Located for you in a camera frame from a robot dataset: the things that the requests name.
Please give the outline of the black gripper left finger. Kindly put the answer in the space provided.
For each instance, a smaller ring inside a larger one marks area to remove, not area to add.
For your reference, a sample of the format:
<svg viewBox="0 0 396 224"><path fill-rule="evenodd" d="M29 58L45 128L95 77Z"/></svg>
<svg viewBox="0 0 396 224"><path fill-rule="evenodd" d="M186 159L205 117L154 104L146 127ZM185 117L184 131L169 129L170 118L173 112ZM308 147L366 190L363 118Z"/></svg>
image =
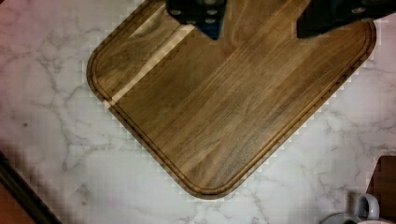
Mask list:
<svg viewBox="0 0 396 224"><path fill-rule="evenodd" d="M217 40L221 33L227 0L165 0L167 13L183 25L193 25Z"/></svg>

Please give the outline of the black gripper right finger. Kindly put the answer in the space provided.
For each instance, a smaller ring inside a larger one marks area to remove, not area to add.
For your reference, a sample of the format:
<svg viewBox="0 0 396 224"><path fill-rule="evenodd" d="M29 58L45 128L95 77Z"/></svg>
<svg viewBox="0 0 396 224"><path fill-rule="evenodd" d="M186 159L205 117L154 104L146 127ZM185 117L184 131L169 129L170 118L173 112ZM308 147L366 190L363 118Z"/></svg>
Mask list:
<svg viewBox="0 0 396 224"><path fill-rule="evenodd" d="M396 0L311 0L296 22L298 38L323 35L355 21L372 21L396 11Z"/></svg>

